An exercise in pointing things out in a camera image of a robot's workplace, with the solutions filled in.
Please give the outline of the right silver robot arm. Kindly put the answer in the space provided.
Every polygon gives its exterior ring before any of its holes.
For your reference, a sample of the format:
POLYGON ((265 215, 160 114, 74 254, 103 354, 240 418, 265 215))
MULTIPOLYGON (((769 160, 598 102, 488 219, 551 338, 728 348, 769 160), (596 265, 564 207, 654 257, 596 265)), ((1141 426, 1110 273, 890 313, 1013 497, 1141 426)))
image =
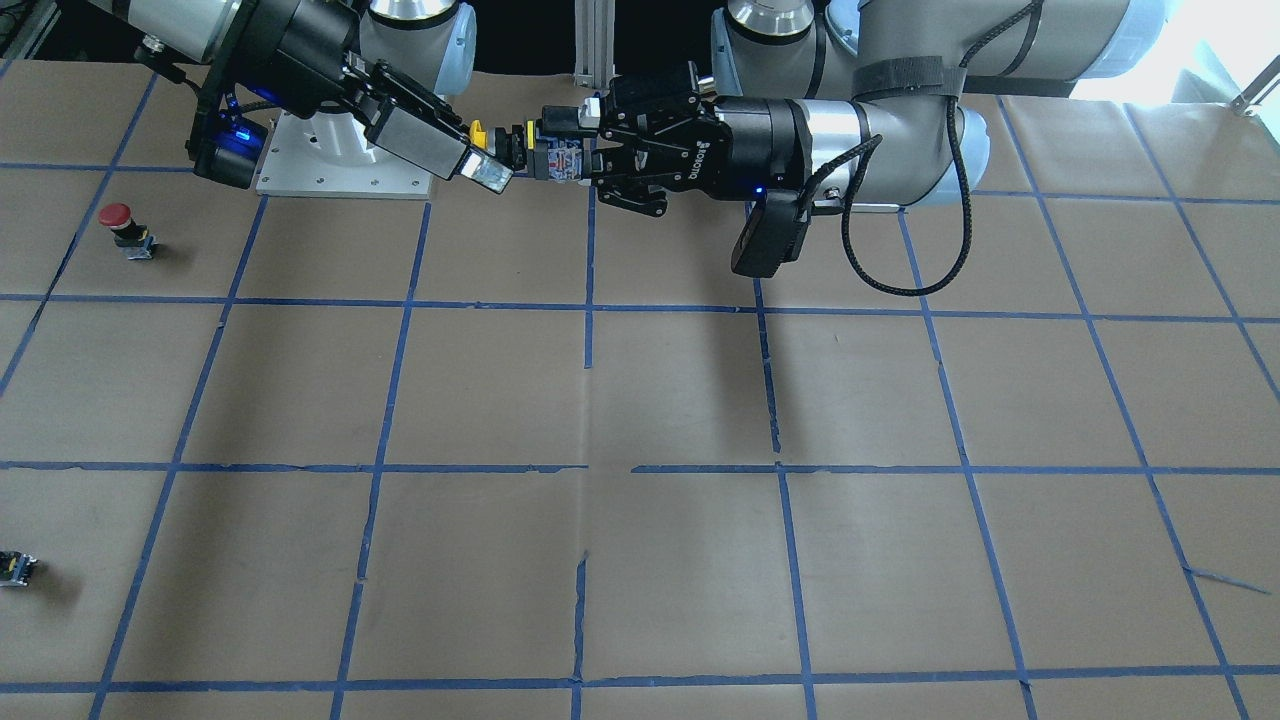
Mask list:
POLYGON ((244 87, 291 117, 343 117, 355 151, 394 156, 494 193, 512 169, 468 137, 447 102, 474 67, 474 9, 458 1, 101 1, 143 35, 137 59, 170 82, 175 56, 206 67, 186 151, 195 174, 246 190, 266 129, 236 100, 244 87))

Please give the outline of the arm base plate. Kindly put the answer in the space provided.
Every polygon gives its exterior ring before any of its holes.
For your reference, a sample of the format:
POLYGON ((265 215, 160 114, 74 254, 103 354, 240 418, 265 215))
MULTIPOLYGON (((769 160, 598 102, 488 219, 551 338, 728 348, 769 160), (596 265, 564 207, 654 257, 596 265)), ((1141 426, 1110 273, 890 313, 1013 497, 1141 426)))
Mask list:
POLYGON ((426 201, 433 176, 372 146, 351 114, 301 119, 283 111, 262 155, 253 190, 293 199, 426 201))

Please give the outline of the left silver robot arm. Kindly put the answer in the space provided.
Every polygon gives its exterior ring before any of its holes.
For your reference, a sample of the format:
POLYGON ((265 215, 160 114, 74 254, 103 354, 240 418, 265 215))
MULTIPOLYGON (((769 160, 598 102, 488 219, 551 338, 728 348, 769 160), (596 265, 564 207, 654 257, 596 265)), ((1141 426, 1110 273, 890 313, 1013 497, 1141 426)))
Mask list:
POLYGON ((603 145, 590 179, 604 201, 659 217, 667 192, 722 201, 801 192, 819 168, 873 137, 813 202, 911 206, 959 196, 954 154, 975 184, 986 128, 960 106, 970 77, 1071 85, 1135 67, 1167 1, 728 1, 712 17, 713 97, 676 65, 611 81, 570 113, 603 145))

